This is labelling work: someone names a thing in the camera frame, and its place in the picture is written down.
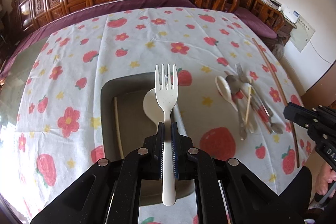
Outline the person right hand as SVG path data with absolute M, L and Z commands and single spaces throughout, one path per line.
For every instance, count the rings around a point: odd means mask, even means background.
M 335 171 L 326 162 L 323 163 L 315 182 L 315 191 L 324 196 L 328 192 L 329 184 L 336 181 Z

